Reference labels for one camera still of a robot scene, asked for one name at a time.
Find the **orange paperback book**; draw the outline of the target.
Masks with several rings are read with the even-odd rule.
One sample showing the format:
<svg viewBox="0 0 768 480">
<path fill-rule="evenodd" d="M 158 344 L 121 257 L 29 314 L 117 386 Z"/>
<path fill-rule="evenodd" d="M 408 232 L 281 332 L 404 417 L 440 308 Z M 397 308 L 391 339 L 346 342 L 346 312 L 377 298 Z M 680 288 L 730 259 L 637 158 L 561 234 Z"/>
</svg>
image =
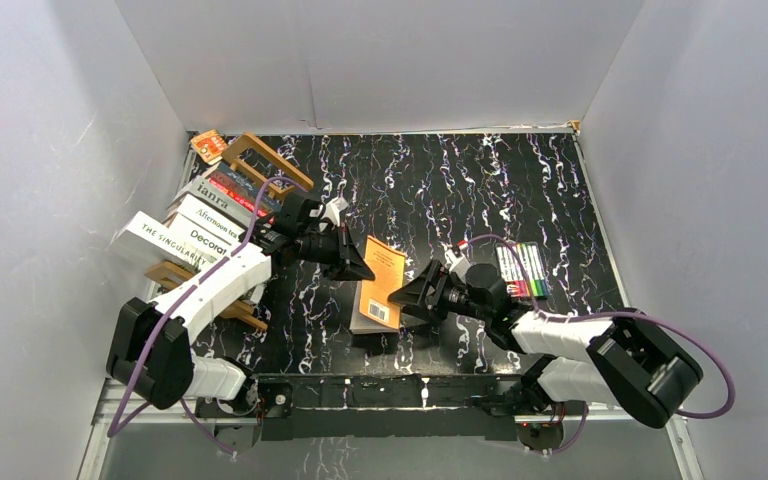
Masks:
<svg viewBox="0 0 768 480">
<path fill-rule="evenodd" d="M 391 304 L 388 297 L 403 286 L 406 255 L 368 235 L 364 261 L 375 279 L 360 283 L 349 330 L 354 335 L 397 333 L 401 326 L 400 307 Z"/>
</svg>

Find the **floral patterned book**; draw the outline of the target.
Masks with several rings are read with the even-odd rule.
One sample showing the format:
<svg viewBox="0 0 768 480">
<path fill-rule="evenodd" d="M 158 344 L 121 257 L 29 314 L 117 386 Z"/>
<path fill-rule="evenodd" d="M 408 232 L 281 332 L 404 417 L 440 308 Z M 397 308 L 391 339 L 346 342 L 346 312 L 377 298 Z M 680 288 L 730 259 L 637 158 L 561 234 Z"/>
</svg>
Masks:
<svg viewBox="0 0 768 480">
<path fill-rule="evenodd" d="M 255 185 L 244 174 L 233 170 L 227 163 L 224 163 L 224 162 L 220 162 L 218 164 L 218 171 L 228 176 L 237 185 L 243 188 L 252 199 L 255 198 L 256 194 L 259 191 L 259 187 Z M 281 208 L 281 203 L 275 198 L 272 198 L 267 193 L 265 193 L 261 199 L 261 208 L 262 209 L 268 208 L 272 211 L 277 211 Z"/>
</svg>

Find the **white Afternoon tea book box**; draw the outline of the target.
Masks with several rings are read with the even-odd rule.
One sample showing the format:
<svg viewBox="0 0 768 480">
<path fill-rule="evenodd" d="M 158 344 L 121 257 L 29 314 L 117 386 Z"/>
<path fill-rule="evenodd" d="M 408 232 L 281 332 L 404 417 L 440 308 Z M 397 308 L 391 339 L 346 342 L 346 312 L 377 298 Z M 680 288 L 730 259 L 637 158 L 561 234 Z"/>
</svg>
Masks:
<svg viewBox="0 0 768 480">
<path fill-rule="evenodd" d="M 237 223 L 191 194 L 184 194 L 176 200 L 170 206 L 168 213 L 182 214 L 229 245 L 236 246 L 240 242 L 243 229 Z"/>
</svg>

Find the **red comic treehouse book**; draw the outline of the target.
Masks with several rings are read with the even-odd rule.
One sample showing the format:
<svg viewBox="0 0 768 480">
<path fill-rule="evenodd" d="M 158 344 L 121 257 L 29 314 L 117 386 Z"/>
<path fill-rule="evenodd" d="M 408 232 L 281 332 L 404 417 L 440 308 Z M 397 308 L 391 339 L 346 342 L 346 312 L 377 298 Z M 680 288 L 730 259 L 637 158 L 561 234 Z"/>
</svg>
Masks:
<svg viewBox="0 0 768 480">
<path fill-rule="evenodd" d="M 263 205 L 255 208 L 255 198 L 249 194 L 249 192 L 239 185 L 236 181 L 230 177 L 213 172 L 206 176 L 206 179 L 214 186 L 216 186 L 221 192 L 225 193 L 237 204 L 247 209 L 252 214 L 256 214 L 259 218 L 264 218 L 272 214 L 272 212 L 266 209 Z"/>
</svg>

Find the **brown Decorate Furniture book box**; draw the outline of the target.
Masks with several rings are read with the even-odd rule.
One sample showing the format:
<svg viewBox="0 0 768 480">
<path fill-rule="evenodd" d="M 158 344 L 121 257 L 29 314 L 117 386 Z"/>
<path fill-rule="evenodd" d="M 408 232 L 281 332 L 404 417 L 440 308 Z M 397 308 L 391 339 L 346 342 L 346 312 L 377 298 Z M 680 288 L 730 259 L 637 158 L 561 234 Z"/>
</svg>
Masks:
<svg viewBox="0 0 768 480">
<path fill-rule="evenodd" d="M 192 220 L 180 214 L 173 214 L 163 224 L 171 231 L 186 237 L 187 241 L 205 255 L 219 259 L 226 255 L 230 245 L 208 232 Z"/>
</svg>

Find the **grey book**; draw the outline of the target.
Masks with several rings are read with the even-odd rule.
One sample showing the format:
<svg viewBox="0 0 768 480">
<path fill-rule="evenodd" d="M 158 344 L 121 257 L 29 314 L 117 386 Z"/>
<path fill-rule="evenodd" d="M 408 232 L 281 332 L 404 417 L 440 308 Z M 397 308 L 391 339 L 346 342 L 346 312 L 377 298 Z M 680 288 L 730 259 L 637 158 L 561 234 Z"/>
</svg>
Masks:
<svg viewBox="0 0 768 480">
<path fill-rule="evenodd" d="M 252 218 L 250 210 L 233 200 L 228 194 L 223 193 L 204 177 L 197 177 L 184 185 L 175 195 L 168 210 L 171 211 L 177 207 L 185 195 L 194 196 L 240 226 L 248 226 Z"/>
</svg>

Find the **white palm leaf book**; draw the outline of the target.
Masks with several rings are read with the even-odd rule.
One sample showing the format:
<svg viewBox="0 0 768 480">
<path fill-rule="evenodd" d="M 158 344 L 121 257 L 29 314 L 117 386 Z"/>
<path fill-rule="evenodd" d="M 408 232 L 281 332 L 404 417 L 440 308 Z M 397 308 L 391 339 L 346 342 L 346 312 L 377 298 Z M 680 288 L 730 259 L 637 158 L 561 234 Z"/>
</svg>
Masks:
<svg viewBox="0 0 768 480">
<path fill-rule="evenodd" d="M 136 212 L 115 234 L 110 247 L 144 269 L 168 261 L 196 273 L 209 268 L 217 260 L 143 211 Z"/>
</svg>

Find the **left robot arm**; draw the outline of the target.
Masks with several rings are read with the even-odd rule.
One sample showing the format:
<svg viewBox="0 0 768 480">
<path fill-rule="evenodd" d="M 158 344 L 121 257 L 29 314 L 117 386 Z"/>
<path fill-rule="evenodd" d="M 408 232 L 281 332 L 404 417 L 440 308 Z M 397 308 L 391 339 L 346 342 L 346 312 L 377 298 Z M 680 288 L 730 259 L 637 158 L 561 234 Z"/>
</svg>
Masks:
<svg viewBox="0 0 768 480">
<path fill-rule="evenodd" d="M 235 301 L 296 261 L 319 264 L 330 280 L 373 280 L 344 222 L 346 208 L 342 197 L 323 203 L 292 193 L 208 268 L 150 301 L 126 302 L 106 362 L 108 376 L 159 410 L 183 399 L 212 398 L 235 416 L 253 412 L 259 391 L 251 370 L 230 358 L 198 356 L 192 346 Z"/>
</svg>

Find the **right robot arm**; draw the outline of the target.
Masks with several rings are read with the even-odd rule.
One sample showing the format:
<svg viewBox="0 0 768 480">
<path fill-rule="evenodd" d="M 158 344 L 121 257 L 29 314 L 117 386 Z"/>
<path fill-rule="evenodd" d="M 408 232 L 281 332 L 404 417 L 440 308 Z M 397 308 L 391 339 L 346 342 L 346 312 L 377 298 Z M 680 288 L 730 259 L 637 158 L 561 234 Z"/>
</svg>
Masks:
<svg viewBox="0 0 768 480">
<path fill-rule="evenodd" d="M 497 347 L 536 356 L 505 393 L 468 400 L 494 416 L 547 414 L 560 403 L 580 401 L 619 406 L 661 428 L 703 378 L 698 362 L 659 326 L 631 312 L 581 322 L 542 317 L 509 294 L 491 264 L 458 274 L 433 260 L 388 300 L 428 323 L 451 313 L 480 320 Z"/>
</svg>

